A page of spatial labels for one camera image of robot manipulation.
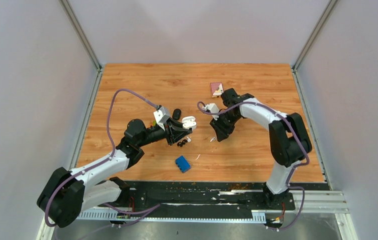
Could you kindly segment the white earbud charging case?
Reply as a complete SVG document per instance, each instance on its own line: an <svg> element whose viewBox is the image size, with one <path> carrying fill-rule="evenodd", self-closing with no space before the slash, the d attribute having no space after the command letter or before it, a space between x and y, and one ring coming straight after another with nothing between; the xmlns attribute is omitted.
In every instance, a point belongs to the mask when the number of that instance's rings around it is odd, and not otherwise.
<svg viewBox="0 0 378 240"><path fill-rule="evenodd" d="M187 116L181 119L182 128L188 130L194 130L197 127L196 117Z"/></svg>

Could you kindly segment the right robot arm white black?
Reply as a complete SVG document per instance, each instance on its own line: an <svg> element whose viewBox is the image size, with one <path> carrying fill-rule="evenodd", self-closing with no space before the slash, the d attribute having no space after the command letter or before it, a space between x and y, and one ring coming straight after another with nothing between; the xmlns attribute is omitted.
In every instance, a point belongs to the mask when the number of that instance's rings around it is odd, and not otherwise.
<svg viewBox="0 0 378 240"><path fill-rule="evenodd" d="M225 109L219 109L214 103L198 103L203 113L212 115L210 125L219 142L233 133L240 119L250 119L269 133L274 166L263 186L262 201L267 208L274 209L288 194L295 170L309 164L312 144L303 118L296 112L277 111L249 93L239 95L233 88L225 90L221 98Z"/></svg>

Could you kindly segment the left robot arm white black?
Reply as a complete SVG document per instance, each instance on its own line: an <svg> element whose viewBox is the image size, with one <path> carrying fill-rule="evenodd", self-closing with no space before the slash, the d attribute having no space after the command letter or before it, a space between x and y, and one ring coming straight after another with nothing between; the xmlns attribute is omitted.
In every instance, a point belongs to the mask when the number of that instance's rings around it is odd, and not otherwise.
<svg viewBox="0 0 378 240"><path fill-rule="evenodd" d="M120 143L106 156L72 170L60 167L53 171L37 200L46 225L64 228L80 212L104 203L125 206L130 200L129 187L112 175L134 166L144 155L143 146L160 140L173 145L191 134L195 120L194 116L181 121L168 118L162 126L146 127L142 120L133 119Z"/></svg>

